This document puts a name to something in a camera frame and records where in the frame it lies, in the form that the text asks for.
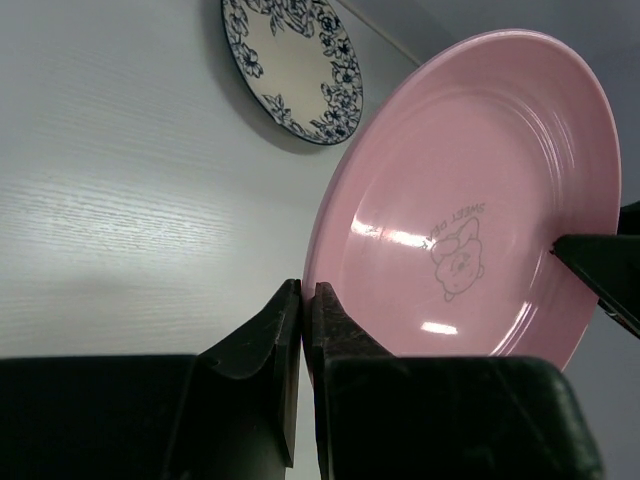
white wooden surface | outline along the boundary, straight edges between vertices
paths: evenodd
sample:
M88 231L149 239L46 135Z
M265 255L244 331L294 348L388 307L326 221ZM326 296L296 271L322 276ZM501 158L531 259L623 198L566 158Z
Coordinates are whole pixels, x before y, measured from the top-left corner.
M368 116L413 65L339 13ZM257 106L219 0L0 3L0 356L216 343L301 276L345 148ZM288 478L319 478L306 378L299 413Z

white wall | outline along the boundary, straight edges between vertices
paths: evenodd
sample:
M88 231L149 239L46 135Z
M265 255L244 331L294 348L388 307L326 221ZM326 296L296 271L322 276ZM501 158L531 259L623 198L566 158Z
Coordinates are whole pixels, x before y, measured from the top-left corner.
M339 0L420 62L472 35L528 28L587 60L640 42L637 0Z
M340 12L370 115L413 66ZM199 352L301 276L346 145L280 131L220 25L219 0L0 3L0 356Z

plate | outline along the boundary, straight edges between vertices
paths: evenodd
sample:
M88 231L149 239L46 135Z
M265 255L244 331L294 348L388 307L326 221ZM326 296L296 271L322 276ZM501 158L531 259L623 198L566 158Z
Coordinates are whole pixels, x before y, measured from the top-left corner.
M242 78L276 123L335 145L362 116L362 75L342 21L326 0L222 0Z
M541 33L473 37L413 73L325 194L303 295L330 282L393 354L531 355L560 368L597 297L550 250L616 232L620 154L587 64Z

white plate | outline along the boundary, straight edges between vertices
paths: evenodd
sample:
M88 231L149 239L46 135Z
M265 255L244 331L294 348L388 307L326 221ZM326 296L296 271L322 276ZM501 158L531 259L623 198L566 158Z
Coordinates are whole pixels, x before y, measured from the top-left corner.
M326 0L222 0L240 74L279 125L335 145L362 116L362 76L344 25Z

